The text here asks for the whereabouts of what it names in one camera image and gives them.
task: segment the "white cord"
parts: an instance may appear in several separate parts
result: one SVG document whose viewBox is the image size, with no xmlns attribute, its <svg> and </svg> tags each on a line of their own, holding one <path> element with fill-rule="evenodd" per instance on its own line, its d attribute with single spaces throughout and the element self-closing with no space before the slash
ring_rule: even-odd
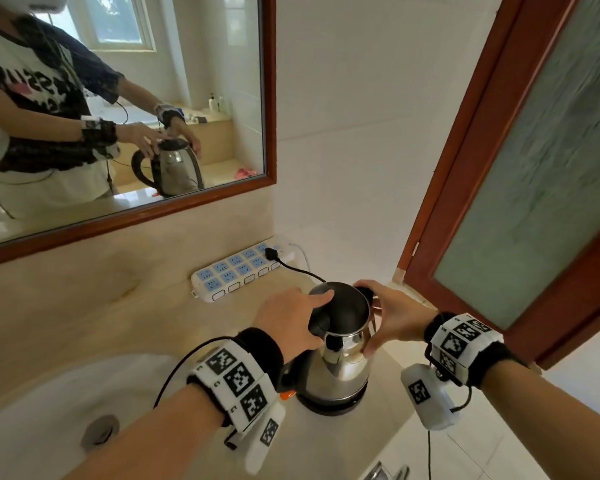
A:
<svg viewBox="0 0 600 480">
<path fill-rule="evenodd" d="M 304 256 L 304 263 L 306 264 L 306 270 L 311 271 L 311 266 L 309 266 L 309 259 L 307 259 L 304 249 L 302 249 L 298 244 L 292 244 L 291 242 L 289 242 L 289 246 L 298 248 L 300 250 L 300 252 L 302 252 L 302 256 Z"/>
</svg>

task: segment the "wooden mirror frame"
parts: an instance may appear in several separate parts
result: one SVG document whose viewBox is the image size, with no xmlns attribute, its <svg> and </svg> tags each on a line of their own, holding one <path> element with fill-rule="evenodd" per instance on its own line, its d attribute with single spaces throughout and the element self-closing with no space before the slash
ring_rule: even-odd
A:
<svg viewBox="0 0 600 480">
<path fill-rule="evenodd" d="M 276 183 L 276 0 L 260 0 L 260 66 L 264 112 L 263 175 L 60 228 L 0 242 L 0 263 L 168 216 Z"/>
</svg>

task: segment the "t-shirt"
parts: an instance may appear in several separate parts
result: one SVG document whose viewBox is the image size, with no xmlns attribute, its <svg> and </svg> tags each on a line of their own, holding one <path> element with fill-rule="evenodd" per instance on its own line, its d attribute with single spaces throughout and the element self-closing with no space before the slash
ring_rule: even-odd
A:
<svg viewBox="0 0 600 480">
<path fill-rule="evenodd" d="M 26 42 L 0 30 L 0 89 L 19 108 L 80 119 L 90 114 L 80 85 L 117 101 L 122 74 L 64 31 L 32 16 L 21 22 Z M 93 201 L 109 190 L 104 156 L 81 143 L 24 140 L 0 128 L 0 205 L 26 217 Z"/>
</svg>

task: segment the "door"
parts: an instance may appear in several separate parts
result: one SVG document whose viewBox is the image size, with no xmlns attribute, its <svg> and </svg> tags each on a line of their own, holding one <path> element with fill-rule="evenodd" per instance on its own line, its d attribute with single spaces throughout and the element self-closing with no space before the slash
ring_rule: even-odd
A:
<svg viewBox="0 0 600 480">
<path fill-rule="evenodd" d="M 555 356 L 600 316 L 600 0 L 522 1 L 448 167 L 404 281 Z"/>
</svg>

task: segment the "power strip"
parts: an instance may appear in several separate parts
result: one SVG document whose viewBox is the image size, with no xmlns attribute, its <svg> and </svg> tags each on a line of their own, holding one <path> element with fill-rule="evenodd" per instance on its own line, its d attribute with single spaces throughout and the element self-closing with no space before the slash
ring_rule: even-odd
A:
<svg viewBox="0 0 600 480">
<path fill-rule="evenodd" d="M 208 303 L 213 303 L 279 268 L 279 262 L 269 261 L 265 257 L 264 250 L 266 248 L 277 250 L 278 257 L 284 263 L 295 258 L 288 241 L 282 236 L 275 235 L 193 273 L 191 275 L 191 284 L 193 285 L 191 294 L 195 298 L 202 298 Z"/>
</svg>

